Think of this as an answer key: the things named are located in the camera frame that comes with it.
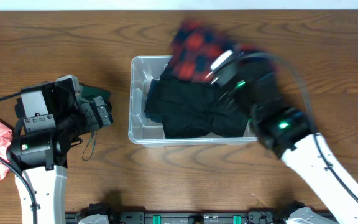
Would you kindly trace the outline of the green garment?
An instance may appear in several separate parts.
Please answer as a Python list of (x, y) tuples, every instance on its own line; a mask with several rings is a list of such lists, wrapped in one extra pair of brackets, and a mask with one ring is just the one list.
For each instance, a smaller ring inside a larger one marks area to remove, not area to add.
[(87, 100), (93, 100), (94, 98), (101, 96), (104, 101), (109, 101), (111, 93), (108, 90), (96, 88), (88, 85), (80, 85), (81, 97)]

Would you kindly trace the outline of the red plaid flannel garment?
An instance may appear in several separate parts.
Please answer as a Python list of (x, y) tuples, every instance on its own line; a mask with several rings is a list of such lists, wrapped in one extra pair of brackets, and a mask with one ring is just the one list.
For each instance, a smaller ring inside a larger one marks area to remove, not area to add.
[(214, 75), (210, 66), (224, 52), (258, 52), (254, 46), (239, 44), (224, 33), (195, 20), (185, 20), (171, 44), (172, 58), (164, 75), (179, 80), (208, 83)]

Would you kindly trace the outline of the black garment pile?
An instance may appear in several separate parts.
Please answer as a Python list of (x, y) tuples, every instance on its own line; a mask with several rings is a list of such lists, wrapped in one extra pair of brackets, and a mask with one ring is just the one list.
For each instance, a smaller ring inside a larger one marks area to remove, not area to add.
[(214, 133), (225, 138), (242, 137), (247, 115), (219, 101), (218, 93), (215, 87), (179, 80), (166, 68), (153, 106), (162, 117), (165, 136), (198, 138)]

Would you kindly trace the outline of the dark navy garment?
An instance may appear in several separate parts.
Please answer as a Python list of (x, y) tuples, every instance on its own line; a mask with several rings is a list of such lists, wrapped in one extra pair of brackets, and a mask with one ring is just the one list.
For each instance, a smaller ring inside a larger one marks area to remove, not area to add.
[(161, 99), (161, 89), (158, 80), (152, 80), (147, 94), (144, 113), (145, 117), (156, 123), (162, 123), (163, 118), (169, 115), (167, 102)]

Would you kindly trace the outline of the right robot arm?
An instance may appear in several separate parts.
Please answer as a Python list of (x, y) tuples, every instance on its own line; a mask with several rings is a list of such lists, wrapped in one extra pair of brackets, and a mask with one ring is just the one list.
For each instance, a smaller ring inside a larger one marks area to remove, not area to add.
[[(283, 65), (297, 82), (305, 104), (302, 111), (280, 93), (271, 63)], [(213, 82), (226, 88), (250, 118), (259, 143), (296, 172), (325, 204), (338, 223), (358, 223), (358, 183), (345, 170), (318, 132), (303, 80), (285, 60), (270, 54), (250, 54), (216, 60)]]

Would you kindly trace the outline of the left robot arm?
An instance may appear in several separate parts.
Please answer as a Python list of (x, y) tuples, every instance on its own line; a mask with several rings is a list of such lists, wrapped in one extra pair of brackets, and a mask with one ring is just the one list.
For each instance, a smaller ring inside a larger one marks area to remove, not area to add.
[(110, 93), (72, 79), (21, 90), (7, 158), (19, 173), (23, 223), (64, 223), (67, 153), (81, 135), (110, 126)]

